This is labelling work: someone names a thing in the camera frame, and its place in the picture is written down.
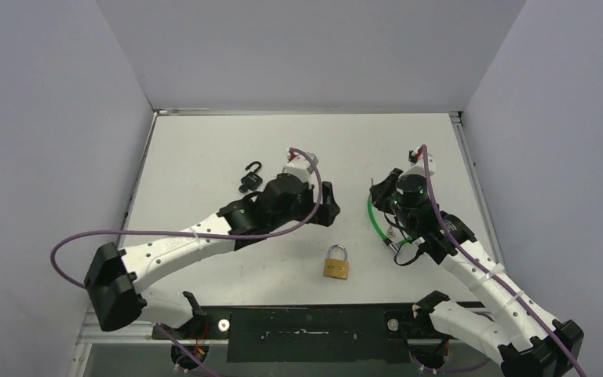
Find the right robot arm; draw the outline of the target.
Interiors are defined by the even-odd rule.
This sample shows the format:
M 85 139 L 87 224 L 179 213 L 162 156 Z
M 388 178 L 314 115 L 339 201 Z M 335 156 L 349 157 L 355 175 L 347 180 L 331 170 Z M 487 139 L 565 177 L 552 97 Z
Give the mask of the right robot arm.
M 369 189 L 369 205 L 456 277 L 490 313 L 472 312 L 433 291 L 412 306 L 412 325 L 424 337 L 458 339 L 501 368 L 505 376 L 563 376 L 577 369 L 584 332 L 535 304 L 506 274 L 459 218 L 440 210 L 426 176 L 392 170 Z

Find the black padlock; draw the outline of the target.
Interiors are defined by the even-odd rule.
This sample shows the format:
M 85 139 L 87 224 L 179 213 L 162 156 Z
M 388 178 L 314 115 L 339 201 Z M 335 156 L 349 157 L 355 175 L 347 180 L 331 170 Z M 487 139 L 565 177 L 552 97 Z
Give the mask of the black padlock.
M 263 182 L 262 177 L 258 174 L 261 168 L 262 163 L 257 160 L 245 167 L 247 173 L 240 179 L 239 192 L 246 194 L 258 189 Z

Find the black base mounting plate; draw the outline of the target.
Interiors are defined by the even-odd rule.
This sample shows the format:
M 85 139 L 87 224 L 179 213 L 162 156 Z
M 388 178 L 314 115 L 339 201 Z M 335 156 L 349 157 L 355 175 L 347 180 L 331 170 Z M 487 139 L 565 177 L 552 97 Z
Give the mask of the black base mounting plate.
M 456 340 L 425 329 L 411 304 L 316 306 L 207 306 L 178 329 L 163 326 L 152 337 L 171 334 L 190 346 L 226 342 L 230 363 L 439 361 Z

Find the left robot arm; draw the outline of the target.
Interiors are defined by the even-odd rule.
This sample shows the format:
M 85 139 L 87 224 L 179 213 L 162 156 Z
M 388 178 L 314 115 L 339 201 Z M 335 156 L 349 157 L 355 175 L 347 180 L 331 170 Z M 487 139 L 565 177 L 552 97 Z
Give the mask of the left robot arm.
M 183 338 L 197 336 L 204 314 L 193 293 L 167 293 L 155 282 L 186 266 L 265 240 L 296 221 L 328 227 L 340 214 L 329 181 L 314 187 L 292 174 L 278 174 L 263 190 L 228 203 L 187 229 L 187 236 L 167 236 L 136 246 L 99 247 L 84 284 L 102 331 L 116 331 L 147 321 L 173 328 Z

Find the brass padlock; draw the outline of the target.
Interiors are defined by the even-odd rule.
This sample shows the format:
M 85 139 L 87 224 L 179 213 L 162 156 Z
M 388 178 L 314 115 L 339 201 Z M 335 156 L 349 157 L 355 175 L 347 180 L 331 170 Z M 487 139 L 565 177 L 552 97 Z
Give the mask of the brass padlock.
M 347 280 L 349 276 L 348 256 L 348 251 L 344 246 L 340 244 L 330 246 L 324 259 L 323 276 Z

